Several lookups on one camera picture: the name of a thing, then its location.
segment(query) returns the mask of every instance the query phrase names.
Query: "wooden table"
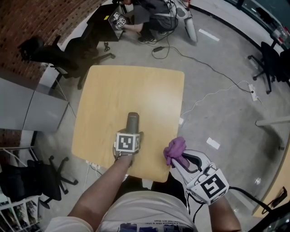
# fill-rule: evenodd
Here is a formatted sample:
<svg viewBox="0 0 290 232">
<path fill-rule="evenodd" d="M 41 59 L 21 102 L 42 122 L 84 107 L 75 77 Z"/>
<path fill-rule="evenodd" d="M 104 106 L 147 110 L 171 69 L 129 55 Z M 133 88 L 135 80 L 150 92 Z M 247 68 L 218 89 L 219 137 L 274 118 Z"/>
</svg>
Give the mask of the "wooden table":
<svg viewBox="0 0 290 232">
<path fill-rule="evenodd" d="M 92 66 L 77 112 L 72 153 L 105 168 L 115 161 L 116 132 L 129 112 L 140 116 L 141 149 L 128 174 L 165 182 L 163 149 L 177 136 L 184 73 L 161 68 Z"/>
<path fill-rule="evenodd" d="M 278 123 L 285 123 L 289 121 L 289 116 L 288 117 L 281 117 L 273 120 L 262 120 L 262 121 L 257 121 L 256 125 L 257 126 L 266 126 L 266 125 L 271 125 L 271 124 L 278 124 Z M 279 207 L 290 200 L 289 196 L 289 191 L 290 191 L 290 181 L 289 181 L 289 176 L 290 176 L 290 135 L 288 139 L 287 146 L 285 148 L 285 154 L 283 157 L 283 160 L 280 164 L 279 170 L 277 171 L 276 176 L 274 177 L 274 180 L 269 187 L 267 193 L 265 194 L 264 198 L 262 201 L 265 204 L 269 204 L 272 200 L 276 199 L 277 197 L 280 196 L 283 187 L 286 188 L 288 191 L 288 196 L 278 205 L 276 206 Z M 262 214 L 263 208 L 261 206 L 256 207 L 256 209 L 253 212 L 253 216 L 263 218 L 265 217 L 268 213 Z"/>
</svg>

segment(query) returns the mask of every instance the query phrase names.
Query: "concrete floor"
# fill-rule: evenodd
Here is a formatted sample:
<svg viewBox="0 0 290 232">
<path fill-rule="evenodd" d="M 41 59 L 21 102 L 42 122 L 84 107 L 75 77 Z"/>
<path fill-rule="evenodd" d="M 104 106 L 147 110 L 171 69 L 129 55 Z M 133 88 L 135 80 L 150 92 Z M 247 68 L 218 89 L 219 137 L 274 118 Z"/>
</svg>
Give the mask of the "concrete floor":
<svg viewBox="0 0 290 232">
<path fill-rule="evenodd" d="M 168 38 L 170 45 L 175 46 L 184 55 L 193 56 L 210 64 L 237 83 L 245 80 L 254 84 L 263 104 L 259 101 L 252 101 L 249 93 L 242 92 L 237 87 L 221 91 L 214 96 L 207 96 L 194 107 L 193 111 L 183 116 L 185 123 L 179 128 L 178 135 L 186 139 L 188 149 L 204 152 L 223 171 L 230 185 L 245 189 L 260 198 L 273 180 L 283 156 L 283 152 L 278 151 L 279 137 L 286 142 L 290 126 L 284 124 L 263 128 L 255 126 L 255 121 L 289 115 L 290 103 L 287 101 L 290 97 L 289 87 L 284 83 L 275 82 L 272 93 L 266 95 L 263 79 L 260 78 L 256 82 L 252 80 L 251 77 L 258 73 L 258 70 L 247 59 L 250 54 L 261 56 L 259 51 L 222 23 L 197 11 L 192 12 L 198 43 L 196 45 L 190 43 L 184 26 L 180 23 L 176 31 Z M 209 32 L 220 40 L 217 42 L 211 39 L 198 32 L 199 29 Z M 154 47 L 167 46 L 165 39 L 156 45 L 141 45 L 136 39 L 136 34 L 126 32 L 119 42 L 110 42 L 110 52 L 114 53 L 116 58 L 108 59 L 102 64 L 147 66 L 183 71 L 185 84 L 181 112 L 190 110 L 194 103 L 202 100 L 206 94 L 215 93 L 233 85 L 227 78 L 213 72 L 206 65 L 181 57 L 174 50 L 170 50 L 166 59 L 154 59 L 151 50 Z M 102 43 L 99 44 L 98 49 L 100 54 L 104 53 Z M 164 57 L 166 53 L 167 51 L 163 50 L 155 53 L 155 56 Z M 77 90 L 77 82 L 78 79 L 60 81 L 75 113 L 77 113 L 82 94 L 82 91 Z M 240 86 L 248 89 L 245 82 L 242 82 Z M 56 133 L 38 133 L 37 135 L 38 154 L 44 160 L 54 155 L 56 163 L 68 156 L 70 161 L 65 167 L 64 175 L 73 176 L 79 181 L 77 186 L 68 185 L 69 193 L 63 195 L 60 202 L 52 201 L 50 210 L 43 207 L 39 209 L 44 227 L 52 217 L 67 215 L 83 193 L 83 189 L 88 188 L 99 177 L 96 177 L 96 173 L 89 168 L 87 183 L 84 187 L 88 165 L 84 160 L 71 154 L 74 123 L 75 117 L 67 109 Z M 218 150 L 206 143 L 208 137 L 220 144 Z M 174 169 L 172 173 L 183 183 L 181 176 Z M 232 193 L 228 193 L 227 198 L 235 209 L 244 231 L 249 230 L 259 221 L 258 218 L 251 216 L 251 211 Z M 193 216 L 198 206 L 192 201 L 190 203 Z M 206 206 L 197 214 L 195 221 L 198 231 L 210 231 L 209 213 Z"/>
</svg>

